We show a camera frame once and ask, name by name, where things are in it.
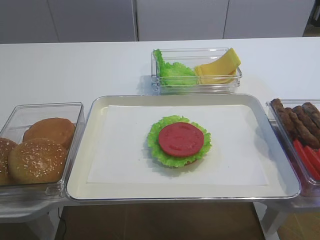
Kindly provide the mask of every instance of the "cabinet door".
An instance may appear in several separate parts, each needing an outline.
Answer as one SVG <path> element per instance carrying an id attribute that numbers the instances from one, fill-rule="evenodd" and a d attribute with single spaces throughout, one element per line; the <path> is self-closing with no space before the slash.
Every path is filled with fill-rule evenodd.
<path id="1" fill-rule="evenodd" d="M 46 0 L 0 0 L 0 43 L 58 42 Z"/>
<path id="2" fill-rule="evenodd" d="M 48 0 L 61 42 L 135 41 L 132 0 Z"/>
<path id="3" fill-rule="evenodd" d="M 315 0 L 230 0 L 225 39 L 302 37 Z"/>
<path id="4" fill-rule="evenodd" d="M 222 39 L 228 0 L 137 0 L 139 41 Z"/>

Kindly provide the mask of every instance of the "white table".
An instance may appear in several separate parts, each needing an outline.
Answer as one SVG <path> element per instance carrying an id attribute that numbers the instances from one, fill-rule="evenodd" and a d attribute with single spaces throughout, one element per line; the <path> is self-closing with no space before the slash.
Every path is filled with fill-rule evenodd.
<path id="1" fill-rule="evenodd" d="M 0 126 L 16 105 L 79 101 L 87 115 L 93 100 L 100 96 L 152 94 L 151 52 L 157 48 L 233 47 L 242 61 L 238 93 L 254 95 L 262 104 L 275 97 L 318 99 L 319 44 L 320 37 L 2 44 Z M 41 214 L 49 221 L 44 213 L 76 203 L 63 198 L 28 204 L 0 203 L 0 222 L 31 221 L 31 228 L 36 229 L 39 220 L 32 220 Z M 285 219 L 283 212 L 313 211 L 320 202 L 299 197 L 269 206 L 262 225 L 271 235 Z"/>

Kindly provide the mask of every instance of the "lettuce leaf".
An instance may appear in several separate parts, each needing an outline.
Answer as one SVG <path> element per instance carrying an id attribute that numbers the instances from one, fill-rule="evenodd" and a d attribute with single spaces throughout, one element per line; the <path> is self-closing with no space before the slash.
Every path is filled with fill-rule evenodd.
<path id="1" fill-rule="evenodd" d="M 183 116 L 173 115 L 165 116 L 157 123 L 153 124 L 147 137 L 148 147 L 151 148 L 152 157 L 157 158 L 163 165 L 175 168 L 181 168 L 187 163 L 193 163 L 195 160 L 201 159 L 211 148 L 211 134 L 207 132 L 203 127 L 195 122 L 191 122 L 193 126 L 200 129 L 204 135 L 204 143 L 198 153 L 187 157 L 177 157 L 166 154 L 158 142 L 160 131 L 170 124 L 174 123 L 189 123 L 190 120 Z"/>
<path id="2" fill-rule="evenodd" d="M 196 85 L 198 83 L 195 72 L 180 62 L 165 62 L 159 49 L 153 51 L 159 65 L 159 77 L 163 86 Z"/>

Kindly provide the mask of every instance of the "hamburger bun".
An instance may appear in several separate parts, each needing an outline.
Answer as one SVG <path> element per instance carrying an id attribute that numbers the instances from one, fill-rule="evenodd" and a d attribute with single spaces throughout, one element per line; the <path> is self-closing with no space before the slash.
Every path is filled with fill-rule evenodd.
<path id="1" fill-rule="evenodd" d="M 34 138 L 15 147 L 9 154 L 8 168 L 19 184 L 55 183 L 65 168 L 67 151 L 47 138 Z"/>
<path id="2" fill-rule="evenodd" d="M 75 133 L 75 125 L 65 118 L 48 118 L 33 124 L 23 135 L 23 142 L 31 139 L 51 139 L 69 149 Z"/>
<path id="3" fill-rule="evenodd" d="M 0 137 L 0 185 L 14 183 L 8 172 L 8 156 L 16 146 L 14 141 Z"/>

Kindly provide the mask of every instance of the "yellow cheese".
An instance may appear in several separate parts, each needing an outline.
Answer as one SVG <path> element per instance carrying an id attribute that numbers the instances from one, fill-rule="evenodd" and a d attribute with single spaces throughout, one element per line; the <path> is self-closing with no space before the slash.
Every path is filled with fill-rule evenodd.
<path id="1" fill-rule="evenodd" d="M 226 76 L 236 75 L 237 67 L 241 64 L 239 57 L 235 50 L 230 48 L 223 56 L 218 60 L 196 66 L 194 71 L 198 76 Z M 225 84 L 230 83 L 234 78 L 209 78 L 201 77 L 199 79 L 200 84 Z"/>

